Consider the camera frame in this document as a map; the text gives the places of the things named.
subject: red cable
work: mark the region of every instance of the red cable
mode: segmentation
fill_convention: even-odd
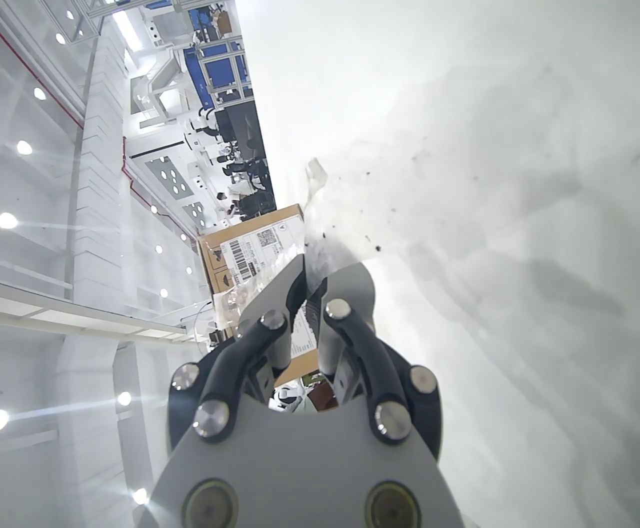
[[[51,96],[51,99],[53,99],[55,102],[58,103],[58,106],[64,110],[65,114],[67,114],[70,118],[71,121],[73,121],[76,125],[78,125],[78,127],[80,127],[80,129],[84,130],[84,126],[82,125],[82,123],[80,121],[78,121],[78,119],[76,119],[76,117],[67,109],[67,107],[65,107],[62,102],[55,96],[55,94],[47,87],[47,85],[42,82],[42,79],[40,79],[40,77],[38,77],[38,74],[33,71],[33,69],[25,62],[25,60],[20,56],[20,54],[17,52],[17,50],[11,45],[11,43],[6,39],[6,37],[0,33],[0,38],[2,39],[2,41],[6,44],[6,46],[11,50],[11,52],[16,56],[16,58],[22,63],[22,65],[27,68],[27,71],[33,76],[34,79],[36,79],[36,81],[38,81],[40,83],[40,86],[42,86],[42,88],[45,89],[45,91]],[[133,188],[133,177],[131,176],[131,174],[129,174],[129,172],[127,171],[126,168],[126,164],[127,164],[127,157],[125,155],[125,141],[127,138],[125,138],[124,136],[122,136],[122,172],[124,173],[124,175],[129,178],[129,189],[138,197],[140,198],[140,200],[142,200],[142,202],[144,202],[147,207],[151,208],[151,204],[145,200],[145,198]],[[182,229],[182,227],[173,219],[173,217],[169,214],[163,214],[161,212],[158,213],[158,215],[160,216],[165,216],[167,217],[169,220],[171,220],[175,226],[180,229],[180,231],[184,230]],[[189,240],[191,240],[192,243],[195,243],[195,241],[193,240],[193,238],[191,238],[189,235],[187,235],[185,233],[186,236],[189,237]]]
[[[140,200],[142,200],[142,202],[149,208],[151,208],[151,204],[145,200],[145,198],[133,188],[133,176],[131,174],[129,174],[129,171],[127,170],[127,155],[125,153],[125,143],[127,141],[127,138],[125,136],[122,136],[122,172],[124,173],[124,175],[129,178],[129,189],[138,197],[140,198]],[[164,214],[161,212],[157,213],[158,216],[164,216],[166,218],[168,218],[169,220],[171,220],[175,226],[182,232],[184,232],[184,229],[182,229],[182,226],[180,226],[180,224],[178,224],[174,219],[173,216],[171,216],[170,214]],[[189,235],[187,235],[186,233],[184,233],[189,240],[191,241],[192,244],[195,244],[195,241],[193,240],[193,238],[191,238]]]
[[[50,89],[48,89],[47,85],[42,82],[42,79],[40,79],[38,77],[38,74],[36,72],[34,72],[33,69],[25,62],[25,60],[20,56],[20,54],[17,52],[17,50],[11,45],[11,43],[4,37],[4,35],[2,33],[0,33],[0,38],[7,45],[7,47],[12,51],[12,53],[17,57],[17,59],[22,63],[22,65],[25,68],[27,68],[27,70],[33,76],[33,78],[36,79],[36,81],[38,81],[40,83],[40,86],[42,86],[42,88],[44,88],[46,90],[46,92],[51,96],[51,99],[53,99],[55,102],[57,102],[58,106],[62,110],[64,110],[65,114],[67,114],[71,118],[71,121],[73,121],[82,130],[84,130],[84,126],[82,125],[82,123],[80,121],[78,121],[78,119],[75,118],[75,116],[67,109],[67,107],[65,107],[60,102],[60,100],[55,96],[55,94],[53,94],[53,92]]]

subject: barcode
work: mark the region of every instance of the barcode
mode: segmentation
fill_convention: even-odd
[[[242,252],[242,248],[240,247],[240,242],[238,242],[237,240],[231,240],[231,242],[229,242],[229,247],[231,248],[231,252],[233,253],[234,260],[236,262],[236,266],[238,267],[238,271],[240,272],[242,280],[249,280],[251,278],[251,270],[246,264],[246,259],[244,258],[244,253]]]
[[[276,234],[273,232],[273,229],[266,229],[265,231],[261,231],[258,233],[258,240],[260,242],[261,247],[266,247],[269,244],[275,244],[278,239],[276,238]]]

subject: metal screw head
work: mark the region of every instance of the metal screw head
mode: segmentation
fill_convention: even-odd
[[[217,399],[202,402],[193,416],[193,428],[202,438],[220,434],[228,423],[229,405]]]
[[[326,304],[324,311],[330,318],[340,321],[349,317],[351,307],[344,299],[332,299]]]
[[[177,368],[171,378],[171,386],[175,390],[186,390],[196,382],[200,369],[195,363],[185,363]]]
[[[269,310],[260,318],[260,322],[269,330],[278,330],[286,322],[286,319],[281,311]]]
[[[245,319],[244,321],[240,321],[240,324],[238,325],[238,329],[236,331],[236,338],[240,339],[244,334],[246,334],[249,329],[252,327],[252,322],[249,321],[248,319]]]
[[[415,497],[396,482],[382,482],[369,492],[365,515],[370,528],[420,526],[420,509]]]
[[[414,365],[411,367],[409,380],[413,388],[421,394],[431,394],[438,386],[438,380],[435,374],[422,365]]]
[[[411,415],[397,401],[384,401],[374,413],[378,431],[389,440],[404,440],[411,432]]]
[[[235,525],[238,501],[234,489],[224,481],[204,481],[193,489],[184,506],[188,528],[230,528]]]

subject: circular sensor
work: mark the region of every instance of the circular sensor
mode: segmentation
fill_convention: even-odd
[[[237,516],[236,492],[218,479],[196,485],[187,496],[182,511],[186,528],[233,528]]]
[[[367,496],[365,519],[367,528],[419,528],[420,508],[402,484],[382,482]]]

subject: desk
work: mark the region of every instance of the desk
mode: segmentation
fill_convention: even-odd
[[[481,527],[640,525],[639,9],[237,0],[276,202],[318,157]]]

